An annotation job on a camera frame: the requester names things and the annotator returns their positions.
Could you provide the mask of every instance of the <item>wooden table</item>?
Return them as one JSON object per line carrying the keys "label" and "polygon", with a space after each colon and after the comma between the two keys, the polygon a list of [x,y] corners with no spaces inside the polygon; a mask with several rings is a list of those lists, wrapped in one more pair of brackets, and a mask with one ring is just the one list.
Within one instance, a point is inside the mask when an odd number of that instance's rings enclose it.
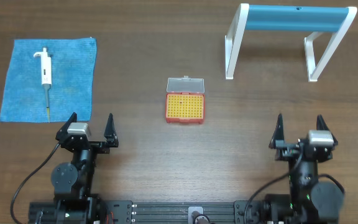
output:
{"label": "wooden table", "polygon": [[[224,79],[224,35],[242,1],[2,1],[0,109],[14,39],[95,37],[93,140],[103,139],[109,113],[120,146],[98,157],[92,192],[138,202],[245,200],[287,171],[268,149],[279,113],[286,139],[304,137],[323,114],[339,141],[319,165],[346,187],[341,223],[358,223],[358,14],[317,83],[308,83],[299,32],[246,32],[234,80]],[[352,6],[358,1],[251,1],[250,4]],[[320,57],[329,37],[316,40]],[[204,78],[202,125],[164,120],[168,77]],[[22,180],[50,153],[63,123],[0,123],[0,223]],[[52,169],[71,160],[59,149],[16,200],[51,201]],[[265,192],[288,193],[282,181]]]}

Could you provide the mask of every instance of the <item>pipette tip box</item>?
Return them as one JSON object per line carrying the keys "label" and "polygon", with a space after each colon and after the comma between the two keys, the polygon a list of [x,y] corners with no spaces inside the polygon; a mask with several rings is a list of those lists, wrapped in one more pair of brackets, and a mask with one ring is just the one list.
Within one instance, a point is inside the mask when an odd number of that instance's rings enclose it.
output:
{"label": "pipette tip box", "polygon": [[169,78],[165,119],[167,123],[204,122],[205,95],[202,78]]}

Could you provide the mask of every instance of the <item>pipette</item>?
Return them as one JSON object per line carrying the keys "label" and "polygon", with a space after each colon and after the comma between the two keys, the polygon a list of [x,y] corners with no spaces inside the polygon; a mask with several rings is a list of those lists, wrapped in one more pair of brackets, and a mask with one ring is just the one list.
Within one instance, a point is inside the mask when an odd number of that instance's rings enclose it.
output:
{"label": "pipette", "polygon": [[47,101],[48,122],[50,122],[49,111],[49,89],[52,86],[52,60],[48,56],[47,48],[43,47],[41,52],[36,52],[34,57],[41,57],[41,81],[45,90],[45,99]]}

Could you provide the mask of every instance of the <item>blue mat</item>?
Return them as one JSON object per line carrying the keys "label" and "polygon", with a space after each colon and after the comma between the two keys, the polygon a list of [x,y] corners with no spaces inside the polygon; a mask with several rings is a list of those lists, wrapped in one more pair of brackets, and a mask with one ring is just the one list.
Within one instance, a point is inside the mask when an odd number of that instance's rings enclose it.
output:
{"label": "blue mat", "polygon": [[3,122],[48,122],[45,92],[41,85],[41,59],[36,52],[48,48],[52,58],[49,90],[50,122],[67,121],[73,112],[78,121],[89,121],[96,39],[15,40],[6,75],[0,114]]}

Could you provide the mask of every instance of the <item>transparent lid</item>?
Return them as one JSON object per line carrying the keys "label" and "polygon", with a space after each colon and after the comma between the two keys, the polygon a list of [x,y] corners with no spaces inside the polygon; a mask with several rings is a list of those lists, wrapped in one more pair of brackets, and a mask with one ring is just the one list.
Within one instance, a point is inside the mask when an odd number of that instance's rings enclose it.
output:
{"label": "transparent lid", "polygon": [[168,93],[204,93],[203,78],[168,78]]}

